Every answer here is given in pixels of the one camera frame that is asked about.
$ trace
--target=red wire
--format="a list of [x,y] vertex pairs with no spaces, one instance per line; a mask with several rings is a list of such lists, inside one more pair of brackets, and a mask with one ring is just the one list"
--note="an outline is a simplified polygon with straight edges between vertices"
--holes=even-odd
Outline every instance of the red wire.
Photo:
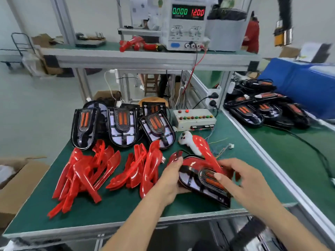
[[187,86],[189,85],[189,83],[190,83],[190,81],[191,81],[191,78],[192,78],[192,75],[193,75],[193,72],[194,72],[195,67],[197,67],[197,65],[202,61],[202,59],[205,57],[205,54],[206,54],[206,53],[207,53],[207,48],[205,48],[205,53],[204,53],[203,57],[200,59],[200,61],[198,61],[198,63],[196,63],[196,64],[194,65],[194,67],[193,67],[193,69],[192,69],[192,72],[191,72],[191,75],[190,75],[190,79],[188,80],[187,85],[185,86],[185,89],[184,89],[183,92],[182,92],[182,95],[185,93],[186,88],[187,88]]

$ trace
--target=fingernail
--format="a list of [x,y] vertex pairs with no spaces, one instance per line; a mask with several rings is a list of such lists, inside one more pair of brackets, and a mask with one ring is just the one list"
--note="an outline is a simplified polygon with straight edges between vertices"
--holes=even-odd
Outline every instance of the fingernail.
[[217,180],[221,180],[222,175],[221,175],[220,173],[214,173],[214,177],[215,177]]

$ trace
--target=person in red shirt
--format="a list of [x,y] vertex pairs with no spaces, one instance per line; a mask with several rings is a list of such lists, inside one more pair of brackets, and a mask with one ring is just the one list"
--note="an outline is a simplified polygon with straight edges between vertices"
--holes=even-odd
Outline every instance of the person in red shirt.
[[251,13],[242,46],[247,46],[250,53],[257,54],[259,51],[259,22],[254,11]]

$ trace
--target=forearm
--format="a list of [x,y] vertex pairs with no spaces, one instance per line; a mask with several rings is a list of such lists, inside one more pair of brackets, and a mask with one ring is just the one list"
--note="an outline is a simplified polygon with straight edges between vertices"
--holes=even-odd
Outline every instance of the forearm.
[[103,251],[144,251],[165,208],[159,191],[153,187],[133,213],[103,247]]
[[300,221],[284,207],[271,213],[264,223],[276,234],[288,251],[329,251]]

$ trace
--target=digital display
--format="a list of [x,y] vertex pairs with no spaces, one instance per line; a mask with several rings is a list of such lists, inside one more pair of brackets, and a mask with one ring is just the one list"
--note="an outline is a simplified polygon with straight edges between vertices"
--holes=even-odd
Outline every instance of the digital display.
[[172,4],[173,19],[204,20],[206,6]]

